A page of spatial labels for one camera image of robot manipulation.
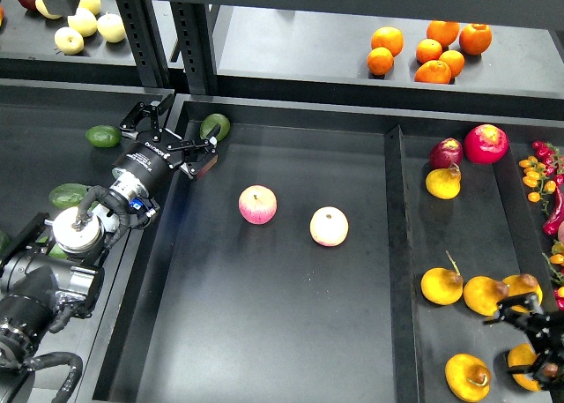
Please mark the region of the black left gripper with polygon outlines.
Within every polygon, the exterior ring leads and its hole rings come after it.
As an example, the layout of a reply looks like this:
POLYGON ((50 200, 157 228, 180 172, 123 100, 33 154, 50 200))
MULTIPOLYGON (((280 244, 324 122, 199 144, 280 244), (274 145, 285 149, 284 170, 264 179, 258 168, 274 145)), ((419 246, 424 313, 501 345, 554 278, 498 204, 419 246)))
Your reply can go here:
POLYGON ((111 190, 119 194, 153 194, 175 172, 182 171, 189 179, 197 180, 217 162, 219 123, 202 138, 192 140, 162 130, 160 116, 173 102, 140 101, 123 118, 119 126, 121 135, 134 138, 134 143, 115 162, 111 190), (139 132, 137 127, 146 118, 150 120, 150 130, 139 132))

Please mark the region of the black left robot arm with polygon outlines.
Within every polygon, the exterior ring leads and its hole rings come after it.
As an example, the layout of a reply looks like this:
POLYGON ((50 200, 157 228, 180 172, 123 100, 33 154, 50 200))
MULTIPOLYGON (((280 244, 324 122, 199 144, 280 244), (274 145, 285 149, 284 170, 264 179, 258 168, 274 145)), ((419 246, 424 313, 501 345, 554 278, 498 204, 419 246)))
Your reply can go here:
POLYGON ((1 400, 25 402, 38 370, 69 371, 55 402, 67 402, 83 372, 72 352, 37 353, 47 333, 60 332, 72 318, 91 316, 104 280, 110 250, 131 229, 149 226, 160 207, 154 192, 176 171, 201 177, 218 159, 217 144, 228 122, 204 124, 184 139, 160 125, 174 96, 137 103, 119 126, 131 147, 116 161, 109 187, 87 188, 78 203, 54 219, 38 213, 1 253, 1 400))

